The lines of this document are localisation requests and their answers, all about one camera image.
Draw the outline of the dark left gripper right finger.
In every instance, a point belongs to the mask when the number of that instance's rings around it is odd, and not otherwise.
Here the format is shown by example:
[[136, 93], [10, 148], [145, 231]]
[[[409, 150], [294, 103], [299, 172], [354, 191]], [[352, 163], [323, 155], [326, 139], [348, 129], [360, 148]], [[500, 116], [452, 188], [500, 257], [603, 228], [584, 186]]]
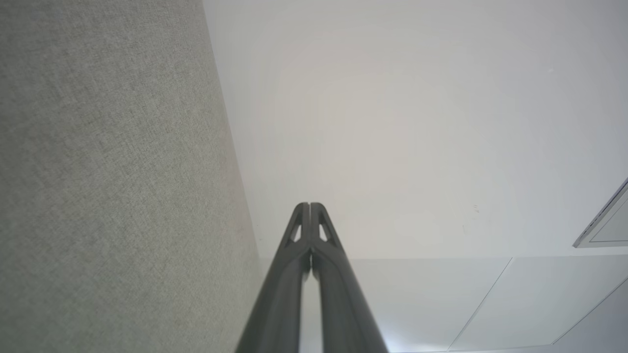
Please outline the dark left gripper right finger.
[[311, 204], [311, 250], [318, 279], [324, 353], [388, 353], [383, 336], [321, 203]]

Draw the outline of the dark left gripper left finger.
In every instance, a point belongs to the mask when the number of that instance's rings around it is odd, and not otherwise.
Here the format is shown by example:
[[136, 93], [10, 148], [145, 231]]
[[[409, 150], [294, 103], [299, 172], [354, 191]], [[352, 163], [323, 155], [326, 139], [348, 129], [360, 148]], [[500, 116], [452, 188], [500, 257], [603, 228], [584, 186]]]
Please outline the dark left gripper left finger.
[[311, 270], [310, 204], [299, 203], [267, 271], [235, 353], [299, 353], [301, 290]]

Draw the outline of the grey framed panel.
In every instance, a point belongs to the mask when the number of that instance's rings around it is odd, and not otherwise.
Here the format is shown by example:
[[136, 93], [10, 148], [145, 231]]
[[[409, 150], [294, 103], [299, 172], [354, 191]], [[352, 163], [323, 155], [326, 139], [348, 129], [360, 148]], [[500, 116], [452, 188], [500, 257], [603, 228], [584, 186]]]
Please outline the grey framed panel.
[[628, 178], [586, 226], [573, 247], [628, 247]]

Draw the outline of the grey fabric sofa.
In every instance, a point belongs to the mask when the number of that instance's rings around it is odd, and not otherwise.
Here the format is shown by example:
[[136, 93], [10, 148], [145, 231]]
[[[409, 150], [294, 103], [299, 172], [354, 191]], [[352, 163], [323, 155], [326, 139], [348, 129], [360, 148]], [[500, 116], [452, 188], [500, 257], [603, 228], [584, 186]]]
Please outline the grey fabric sofa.
[[203, 0], [0, 0], [0, 353], [234, 353], [259, 286]]

